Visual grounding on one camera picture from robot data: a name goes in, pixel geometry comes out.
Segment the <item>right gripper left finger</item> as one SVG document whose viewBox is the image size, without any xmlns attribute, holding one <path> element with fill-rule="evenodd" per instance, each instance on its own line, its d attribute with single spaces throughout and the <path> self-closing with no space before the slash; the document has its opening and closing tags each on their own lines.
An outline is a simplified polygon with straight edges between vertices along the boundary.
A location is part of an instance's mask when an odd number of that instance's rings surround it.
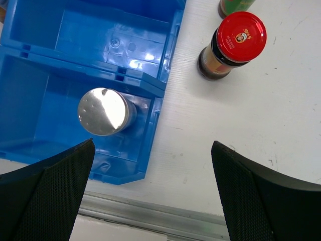
<svg viewBox="0 0 321 241">
<path fill-rule="evenodd" d="M 89 178 L 88 139 L 1 175 L 1 240 L 69 240 Z"/>
</svg>

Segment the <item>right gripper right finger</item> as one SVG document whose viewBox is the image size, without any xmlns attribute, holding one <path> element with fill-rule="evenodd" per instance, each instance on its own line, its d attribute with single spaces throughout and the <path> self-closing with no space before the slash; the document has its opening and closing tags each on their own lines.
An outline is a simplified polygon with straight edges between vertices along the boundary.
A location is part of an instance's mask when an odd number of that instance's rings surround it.
<svg viewBox="0 0 321 241">
<path fill-rule="evenodd" d="M 230 240 L 320 240 L 320 185 L 281 174 L 214 141 Z"/>
</svg>

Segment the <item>silver-lid bead jar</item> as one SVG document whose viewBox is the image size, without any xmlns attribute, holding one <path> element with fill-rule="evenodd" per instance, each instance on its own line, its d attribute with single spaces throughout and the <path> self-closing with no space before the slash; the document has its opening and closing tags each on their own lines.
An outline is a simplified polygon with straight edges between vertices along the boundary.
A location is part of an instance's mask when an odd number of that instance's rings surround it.
<svg viewBox="0 0 321 241">
<path fill-rule="evenodd" d="M 110 136 L 132 125 L 137 117 L 137 109 L 118 91 L 100 87 L 83 95 L 77 114 L 88 132 Z"/>
</svg>

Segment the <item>red-lid chili jar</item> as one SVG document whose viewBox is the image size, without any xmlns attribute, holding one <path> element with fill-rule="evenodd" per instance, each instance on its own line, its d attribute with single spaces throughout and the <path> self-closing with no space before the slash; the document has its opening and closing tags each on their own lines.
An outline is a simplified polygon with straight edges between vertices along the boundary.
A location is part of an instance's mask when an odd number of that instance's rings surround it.
<svg viewBox="0 0 321 241">
<path fill-rule="evenodd" d="M 232 69 L 258 57 L 266 42 L 266 27 L 256 15 L 232 13 L 222 20 L 208 46 L 200 52 L 198 70 L 210 81 L 224 78 Z"/>
</svg>

